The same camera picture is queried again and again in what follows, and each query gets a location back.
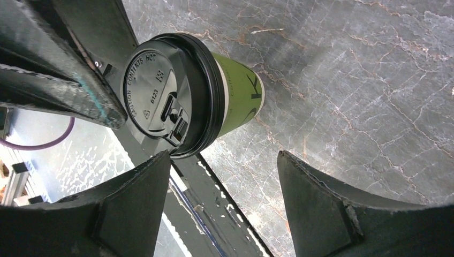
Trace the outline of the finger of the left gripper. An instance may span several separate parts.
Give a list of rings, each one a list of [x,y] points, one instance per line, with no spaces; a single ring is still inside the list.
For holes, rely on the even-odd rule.
[[[138,45],[122,1],[53,1],[62,19],[91,54],[122,70]]]
[[[96,60],[53,1],[1,1],[2,107],[119,129],[127,114]]]

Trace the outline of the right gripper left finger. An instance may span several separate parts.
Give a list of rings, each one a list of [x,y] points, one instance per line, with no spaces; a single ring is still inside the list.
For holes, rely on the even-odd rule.
[[[171,160],[137,167],[54,203],[1,207],[1,256],[153,256]]]

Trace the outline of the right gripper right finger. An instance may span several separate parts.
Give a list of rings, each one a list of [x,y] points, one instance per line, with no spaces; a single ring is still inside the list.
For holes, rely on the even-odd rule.
[[[277,168],[297,256],[453,256],[453,205],[371,194],[287,151]]]

